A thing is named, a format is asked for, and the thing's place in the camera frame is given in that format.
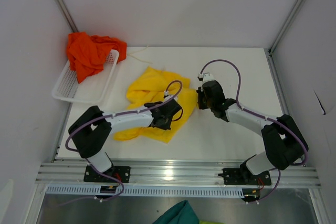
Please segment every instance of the purple cable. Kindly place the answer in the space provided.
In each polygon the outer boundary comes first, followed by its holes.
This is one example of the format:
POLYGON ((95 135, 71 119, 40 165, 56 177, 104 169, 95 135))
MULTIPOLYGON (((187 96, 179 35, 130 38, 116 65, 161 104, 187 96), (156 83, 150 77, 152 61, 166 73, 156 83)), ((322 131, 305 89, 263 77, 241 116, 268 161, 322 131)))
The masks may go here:
MULTIPOLYGON (((175 81, 172 81, 171 83, 169 83, 169 85, 168 85, 167 88, 166 88, 166 91, 167 91, 168 88, 169 88, 172 84, 174 84, 174 83, 178 83, 178 84, 180 84, 180 88, 178 89, 177 93, 174 94, 172 97, 170 97, 168 100, 166 100, 166 101, 164 101, 164 102, 162 102, 162 103, 160 103, 160 104, 157 104, 157 105, 155 105, 155 106, 152 106, 152 107, 149 107, 149 108, 140 110, 140 111, 137 111, 137 110, 123 111, 123 112, 116 113, 114 116, 120 116, 120 115, 126 115, 126 114, 135 114, 135 113, 142 113, 142 112, 145 112, 145 111, 148 111, 148 110, 152 110, 152 109, 156 109, 156 108, 158 108, 158 107, 161 107, 161 106, 165 105, 166 103, 172 101, 175 97, 177 97, 177 95, 178 95, 178 94, 180 93, 180 91, 182 90, 182 82, 181 82, 181 81, 178 81, 178 80, 175 80, 175 81)), ((103 116, 100 116, 100 117, 98 117, 98 118, 92 119, 92 120, 90 120, 89 122, 87 122, 87 123, 85 123, 85 124, 79 126, 77 129, 75 129, 75 130, 69 135, 69 137, 68 137, 67 140, 65 141, 65 148, 66 148, 67 150, 69 150, 69 151, 72 151, 72 152, 78 152, 76 149, 69 147, 69 142, 70 142, 70 140, 72 139, 72 137, 73 137, 75 134, 77 134, 79 131, 81 131, 82 129, 84 129, 86 126, 91 125, 92 123, 94 123, 94 122, 96 122, 96 121, 99 121, 99 120, 102 120, 102 119, 105 119, 105 118, 112 118, 112 117, 113 117, 113 114, 103 115, 103 116)), ((112 198, 116 198, 116 197, 118 197, 119 195, 121 195, 121 194, 124 192, 124 188, 125 188, 125 187, 124 187, 124 184, 123 184, 120 180, 118 180, 118 179, 116 179, 116 178, 113 178, 113 177, 111 177, 111 176, 108 176, 108 175, 106 175, 106 174, 104 174, 104 173, 101 173, 101 172, 98 171, 92 164, 90 164, 90 165, 91 165, 92 169, 93 169, 96 173, 98 173, 99 175, 101 175, 101 176, 103 176, 103 177, 106 177, 106 178, 109 178, 109 179, 111 179, 111 180, 114 180, 115 182, 119 183, 119 184, 122 186, 122 190, 121 190, 119 193, 117 193, 117 194, 115 194, 115 195, 113 195, 113 196, 111 196, 111 197, 109 197, 109 198, 107 198, 107 199, 105 199, 105 200, 103 200, 103 201, 107 201, 107 200, 110 200, 110 199, 112 199, 112 198)), ((60 204, 60 205, 58 205, 58 206, 64 206, 64 205, 66 205, 66 204, 68 204, 68 203, 71 203, 71 202, 74 202, 74 201, 77 201, 77 200, 81 200, 81 199, 88 199, 88 198, 92 198, 92 197, 90 197, 90 196, 80 197, 80 198, 73 199, 73 200, 70 200, 70 201, 68 201, 68 202, 62 203, 62 204, 60 204)))
MULTIPOLYGON (((304 156, 305 156, 305 157, 304 157, 304 160, 303 160, 301 163, 298 163, 298 164, 292 164, 292 165, 293 165, 293 166, 304 165, 304 164, 307 162, 307 159, 308 159, 308 153, 307 153, 306 147, 305 147, 304 144, 302 143, 301 139, 300 139, 299 137, 297 137, 293 131, 291 131, 291 130, 290 130, 289 128, 287 128, 285 125, 283 125, 282 123, 280 123, 280 122, 278 122, 278 121, 276 121, 276 120, 274 120, 274 119, 266 118, 266 117, 264 117, 263 115, 260 115, 260 114, 254 112, 254 111, 251 111, 251 110, 248 110, 248 109, 246 109, 246 108, 243 108, 243 107, 240 105, 240 103, 239 103, 239 93, 240 93, 240 86, 241 86, 241 75, 240 75, 240 71, 239 71, 239 69, 236 67, 236 65, 234 65, 231 61, 228 61, 228 60, 223 60, 223 59, 212 60, 212 61, 209 61, 207 64, 204 65, 204 67, 203 67, 202 70, 201 70, 201 74, 203 73, 204 69, 205 69, 208 65, 210 65, 211 63, 214 63, 214 62, 219 62, 219 61, 230 64, 230 65, 233 66, 233 67, 235 68, 235 70, 237 71, 237 74, 238 74, 238 88, 237 88, 237 94, 236 94, 236 103, 237 103, 237 106, 238 106, 240 109, 246 111, 247 113, 250 113, 250 114, 255 115, 255 116, 259 117, 259 118, 268 120, 268 121, 270 121, 270 122, 272 122, 272 123, 275 123, 275 124, 279 125, 281 128, 285 129, 289 134, 291 134, 291 135, 294 137, 294 139, 300 144, 300 146, 302 147, 303 152, 304 152, 304 154, 305 154, 305 155, 304 155, 304 156)), ((274 185, 273 189, 271 190, 271 192, 269 192, 269 193, 268 193, 267 195, 265 195, 263 198, 259 199, 259 201, 268 198, 268 197, 275 191, 275 189, 278 187, 278 185, 279 185, 279 183, 280 183, 280 179, 281 179, 281 171, 278 169, 278 172, 279 172, 278 180, 277 180, 276 184, 274 185)))

